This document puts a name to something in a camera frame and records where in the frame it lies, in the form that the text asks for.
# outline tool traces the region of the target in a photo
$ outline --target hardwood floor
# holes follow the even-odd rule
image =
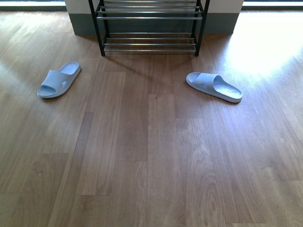
[[[303,14],[240,13],[200,56],[111,53],[67,12],[0,12],[1,227],[302,227]],[[61,97],[50,69],[82,71]],[[244,93],[198,92],[190,72]]]

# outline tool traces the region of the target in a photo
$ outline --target slide sandal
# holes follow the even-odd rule
[[[219,75],[192,72],[188,74],[186,81],[194,89],[226,101],[238,103],[242,100],[243,93],[226,83]]]
[[[49,70],[37,95],[41,98],[54,98],[65,93],[81,70],[79,63],[71,61],[58,71]]]

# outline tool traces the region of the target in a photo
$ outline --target wall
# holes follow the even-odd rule
[[[244,0],[211,0],[205,25],[205,33],[233,33],[243,1]],[[95,5],[98,4],[98,0],[93,0],[93,2]],[[65,3],[75,34],[95,33],[88,0],[65,0]],[[120,27],[117,29],[120,31],[122,28],[127,27],[123,25],[121,21],[113,21],[112,27],[118,26]],[[163,26],[163,30],[168,31],[170,27],[171,25],[167,24],[167,27]]]

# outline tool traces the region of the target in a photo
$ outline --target black metal frame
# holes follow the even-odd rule
[[[180,12],[180,13],[194,13],[194,17],[135,17],[135,16],[129,16],[129,15],[135,15],[135,14],[149,14],[149,13],[170,13],[170,14],[179,14],[179,12],[119,12],[119,13],[128,13],[128,17],[111,17],[110,14],[114,13],[114,12],[106,12],[107,8],[111,8],[111,9],[123,9],[123,8],[128,8],[128,9],[132,9],[132,8],[153,8],[153,9],[163,9],[163,8],[170,8],[169,6],[163,6],[163,7],[158,7],[158,6],[116,6],[116,7],[107,7],[105,6],[105,2],[104,0],[100,0],[97,9],[94,9],[94,5],[92,0],[88,0],[89,1],[89,7],[90,7],[90,11],[92,14],[92,19],[93,19],[93,23],[94,23],[94,27],[96,30],[96,35],[97,35],[97,39],[98,39],[98,44],[100,47],[100,51],[101,51],[101,55],[105,56],[105,52],[106,51],[111,51],[111,50],[105,50],[105,46],[106,45],[179,45],[179,44],[108,44],[107,43],[107,39],[110,39],[110,32],[109,32],[109,27],[108,27],[108,23],[107,20],[108,19],[192,19],[193,20],[193,26],[192,26],[192,31],[191,31],[191,39],[194,41],[194,46],[196,47],[196,50],[179,50],[179,51],[183,51],[183,52],[195,52],[195,56],[199,55],[199,51],[200,51],[200,47],[201,47],[201,42],[202,42],[202,37],[203,37],[203,33],[204,33],[204,28],[205,28],[205,23],[206,23],[206,17],[207,17],[207,12],[208,12],[208,8],[209,8],[209,3],[210,0],[206,0],[205,6],[203,8],[201,0],[196,0],[196,1],[106,1],[106,3],[112,3],[112,4],[117,4],[117,3],[195,3],[196,6],[195,7],[180,7],[180,6],[175,6],[175,7],[171,7],[172,9],[178,9],[178,8],[183,8],[183,9],[195,9],[194,12]],[[105,28],[105,36],[104,36],[104,41],[102,42],[101,39],[101,34],[100,34],[100,30],[98,27],[98,19],[102,19],[103,23],[104,23],[104,28]],[[200,26],[200,31],[199,31],[199,37],[198,39],[196,38],[196,26],[197,26],[197,20],[200,19],[201,20],[201,26]],[[151,52],[171,52],[171,51],[178,51],[178,50],[146,50],[146,51],[151,51]]]

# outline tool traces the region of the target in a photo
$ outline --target shoe rack shelf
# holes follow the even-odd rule
[[[201,0],[100,0],[95,9],[92,0],[89,0],[102,56],[105,56],[105,52],[192,52],[198,56],[209,3],[210,0],[205,0],[204,5]],[[99,20],[104,25],[103,38]],[[125,32],[122,29],[121,32],[112,32],[111,20],[115,20],[116,25],[117,21],[118,24],[123,22],[124,27],[129,28],[140,27],[138,23],[142,27],[148,21],[149,31],[136,29]],[[184,28],[175,25],[178,21],[190,24],[191,31],[180,32]],[[171,25],[173,31],[163,32],[163,24]]]

